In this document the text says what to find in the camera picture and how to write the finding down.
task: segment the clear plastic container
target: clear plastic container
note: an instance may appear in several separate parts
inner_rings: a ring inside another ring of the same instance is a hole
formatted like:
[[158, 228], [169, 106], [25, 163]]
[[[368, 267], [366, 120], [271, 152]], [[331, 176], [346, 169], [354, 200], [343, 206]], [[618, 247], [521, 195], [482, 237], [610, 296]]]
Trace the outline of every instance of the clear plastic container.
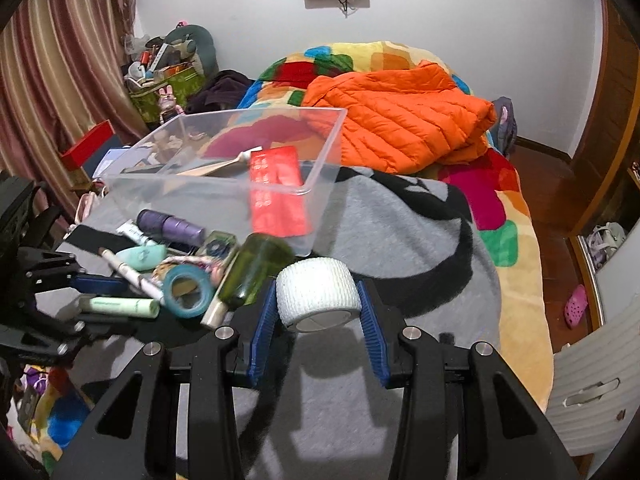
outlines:
[[[322, 213], [340, 168], [341, 108], [268, 107], [181, 115], [146, 136], [101, 175], [118, 208], [135, 219], [143, 209], [169, 213], [210, 230], [253, 232], [252, 191], [303, 197], [310, 231], [285, 238], [294, 252], [311, 252]], [[237, 162], [211, 176], [177, 173], [236, 158], [261, 146], [295, 146], [303, 185], [249, 181], [248, 164]]]

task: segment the bed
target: bed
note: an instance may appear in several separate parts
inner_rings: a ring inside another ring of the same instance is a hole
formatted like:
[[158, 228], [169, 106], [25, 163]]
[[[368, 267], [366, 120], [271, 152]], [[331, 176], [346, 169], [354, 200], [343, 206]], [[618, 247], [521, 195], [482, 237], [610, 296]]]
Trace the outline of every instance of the bed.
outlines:
[[[413, 68], [423, 60], [438, 63], [471, 94], [455, 72], [427, 51], [389, 42], [332, 44], [274, 63], [251, 86], [241, 107], [254, 108], [260, 118], [268, 108], [299, 106], [317, 75]], [[108, 196], [83, 226], [97, 231], [82, 238], [76, 229], [60, 250], [75, 253], [89, 272], [109, 274], [88, 239], [114, 232], [125, 220]], [[408, 321], [441, 341], [467, 348], [478, 340], [490, 342], [539, 407], [546, 408], [553, 357], [540, 252], [518, 175], [497, 151], [489, 149], [469, 164], [433, 164], [411, 176], [342, 168], [314, 255], [337, 258], [356, 276], [373, 278], [383, 301], [400, 297], [398, 307]], [[55, 293], [43, 303], [55, 314], [69, 299]], [[158, 339], [170, 348], [202, 335], [170, 318], [161, 314], [159, 323], [152, 330], [148, 325], [140, 329], [137, 339], [83, 350], [70, 372], [72, 380], [80, 385], [116, 376], [143, 342]], [[321, 336], [285, 333], [271, 352], [280, 368], [260, 392], [234, 391], [247, 478], [386, 478], [401, 392], [376, 384], [359, 324]], [[47, 426], [58, 397], [45, 395], [36, 413], [41, 448], [53, 460], [64, 449]], [[177, 440], [178, 457], [185, 458], [179, 427]]]

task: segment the teal tape roll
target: teal tape roll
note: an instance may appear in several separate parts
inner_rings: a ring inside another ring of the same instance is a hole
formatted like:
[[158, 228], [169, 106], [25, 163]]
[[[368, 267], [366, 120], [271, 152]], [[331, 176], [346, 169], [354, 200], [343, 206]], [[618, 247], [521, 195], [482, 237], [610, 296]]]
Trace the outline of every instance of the teal tape roll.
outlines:
[[[198, 285], [200, 291], [200, 299], [192, 307], [186, 307], [181, 300], [174, 298], [172, 290], [176, 280], [188, 279], [193, 280]], [[175, 266], [167, 272], [164, 280], [162, 280], [162, 293], [164, 294], [164, 306], [171, 311], [176, 317], [188, 319], [191, 317], [202, 316], [213, 300], [213, 286], [211, 285], [210, 276], [201, 268], [183, 264]]]

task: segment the pink crocs shoe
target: pink crocs shoe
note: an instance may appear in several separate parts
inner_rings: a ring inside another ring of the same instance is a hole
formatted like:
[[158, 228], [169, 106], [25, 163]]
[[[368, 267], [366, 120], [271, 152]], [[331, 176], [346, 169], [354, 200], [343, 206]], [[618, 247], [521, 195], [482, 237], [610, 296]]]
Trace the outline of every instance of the pink crocs shoe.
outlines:
[[580, 323], [584, 311], [587, 310], [589, 302], [587, 300], [587, 291], [584, 285], [578, 285], [574, 293], [569, 298], [564, 306], [564, 320], [569, 328], [575, 328]]

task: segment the metal screw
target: metal screw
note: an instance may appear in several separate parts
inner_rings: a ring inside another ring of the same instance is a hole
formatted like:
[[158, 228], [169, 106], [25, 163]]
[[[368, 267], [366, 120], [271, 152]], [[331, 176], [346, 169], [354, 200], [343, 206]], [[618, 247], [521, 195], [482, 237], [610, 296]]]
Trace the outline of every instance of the metal screw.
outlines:
[[480, 355], [486, 356], [494, 353], [494, 347], [492, 347], [489, 343], [485, 343], [484, 341], [476, 343], [475, 348], [476, 352], [478, 352]]
[[234, 334], [234, 329], [230, 326], [221, 326], [216, 330], [216, 337], [218, 339], [229, 339]]
[[402, 329], [402, 335], [407, 339], [418, 339], [422, 331], [417, 326], [406, 326]]
[[142, 351], [145, 355], [152, 356], [156, 355], [161, 349], [162, 345], [153, 341], [152, 343], [147, 343]]

